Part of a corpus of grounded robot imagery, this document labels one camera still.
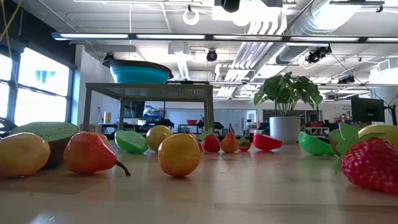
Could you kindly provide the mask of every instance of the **potted plant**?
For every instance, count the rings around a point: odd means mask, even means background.
[[[295,144],[300,134],[300,118],[291,116],[299,100],[312,108],[319,105],[323,97],[307,77],[293,77],[292,72],[277,75],[265,80],[258,93],[254,95],[254,104],[266,100],[276,102],[281,116],[270,118],[270,134],[285,144]]]

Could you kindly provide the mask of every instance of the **metal table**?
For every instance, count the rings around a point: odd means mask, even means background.
[[[176,101],[202,102],[205,107],[205,129],[214,130],[213,86],[188,84],[117,84],[86,83],[86,102],[83,130],[89,130],[92,92],[120,100],[119,129],[123,128],[124,102],[132,101]]]

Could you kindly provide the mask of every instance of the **small pear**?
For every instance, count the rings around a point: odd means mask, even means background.
[[[234,153],[239,149],[238,140],[236,140],[234,133],[231,131],[225,136],[221,142],[221,149],[224,152]]]

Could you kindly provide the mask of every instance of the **halved kiwi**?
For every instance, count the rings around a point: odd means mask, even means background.
[[[44,168],[53,168],[63,162],[63,151],[77,132],[77,126],[67,122],[34,122],[14,128],[11,134],[33,133],[46,140],[51,153]]]

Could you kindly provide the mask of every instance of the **table surface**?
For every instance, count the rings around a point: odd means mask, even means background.
[[[152,151],[117,153],[131,177],[119,167],[76,175],[61,166],[0,180],[0,223],[374,224],[398,218],[397,196],[351,185],[333,174],[336,157],[311,156],[298,146],[204,153],[198,169],[182,179],[164,174]]]

